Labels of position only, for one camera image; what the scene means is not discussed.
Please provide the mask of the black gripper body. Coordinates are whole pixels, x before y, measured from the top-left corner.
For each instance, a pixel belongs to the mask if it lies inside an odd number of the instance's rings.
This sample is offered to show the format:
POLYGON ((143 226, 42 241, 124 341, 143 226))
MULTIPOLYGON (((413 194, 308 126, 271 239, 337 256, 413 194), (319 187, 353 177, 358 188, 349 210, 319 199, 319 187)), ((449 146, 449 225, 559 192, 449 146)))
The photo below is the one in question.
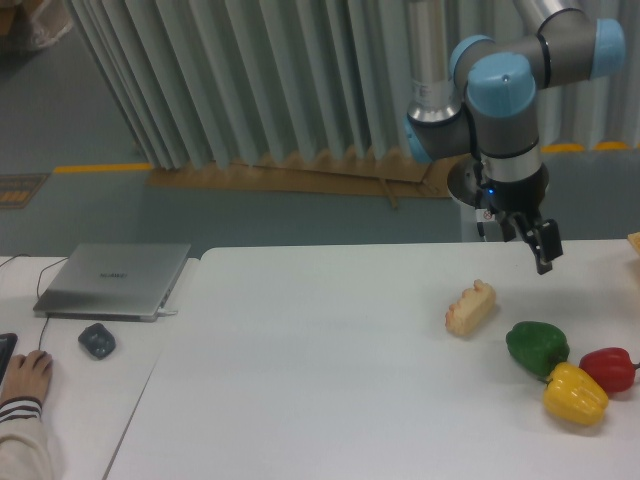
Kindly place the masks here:
POLYGON ((482 184, 484 196, 495 212, 521 213, 540 217, 540 205, 548 184, 548 170, 542 165, 533 175, 514 182, 486 178, 482 184))

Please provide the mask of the striped cream sleeve forearm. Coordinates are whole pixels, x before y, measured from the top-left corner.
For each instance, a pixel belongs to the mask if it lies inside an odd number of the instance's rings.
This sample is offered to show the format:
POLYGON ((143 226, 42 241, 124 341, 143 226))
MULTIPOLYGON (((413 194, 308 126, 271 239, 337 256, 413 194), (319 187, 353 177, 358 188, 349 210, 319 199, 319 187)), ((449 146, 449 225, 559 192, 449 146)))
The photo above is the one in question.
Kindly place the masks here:
POLYGON ((53 479, 42 403, 17 397, 1 404, 1 478, 53 479))

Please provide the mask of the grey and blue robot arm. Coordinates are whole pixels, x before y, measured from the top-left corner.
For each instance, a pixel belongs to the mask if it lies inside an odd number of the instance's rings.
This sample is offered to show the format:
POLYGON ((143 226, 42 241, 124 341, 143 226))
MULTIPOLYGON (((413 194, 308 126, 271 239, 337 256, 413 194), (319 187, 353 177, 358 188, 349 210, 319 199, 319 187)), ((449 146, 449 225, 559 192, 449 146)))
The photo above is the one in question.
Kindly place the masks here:
POLYGON ((472 156, 473 208, 488 209, 504 241, 521 238, 545 274, 563 248, 557 222, 540 213, 548 171, 537 94, 618 72, 626 39, 617 20, 590 20, 576 1, 514 5, 526 36, 473 35, 450 47, 444 2, 406 2, 413 93, 404 127, 420 163, 472 156))

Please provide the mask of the person's bare hand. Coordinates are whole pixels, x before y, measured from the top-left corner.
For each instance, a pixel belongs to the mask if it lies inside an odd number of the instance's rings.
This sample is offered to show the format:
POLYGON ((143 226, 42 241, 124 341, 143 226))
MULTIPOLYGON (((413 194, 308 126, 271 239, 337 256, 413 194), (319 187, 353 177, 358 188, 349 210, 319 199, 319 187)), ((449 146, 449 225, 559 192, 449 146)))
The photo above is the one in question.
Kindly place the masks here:
POLYGON ((1 403, 17 399, 31 399, 43 405, 53 372, 53 358, 42 358, 43 351, 34 350, 28 355, 14 355, 8 365, 1 403))

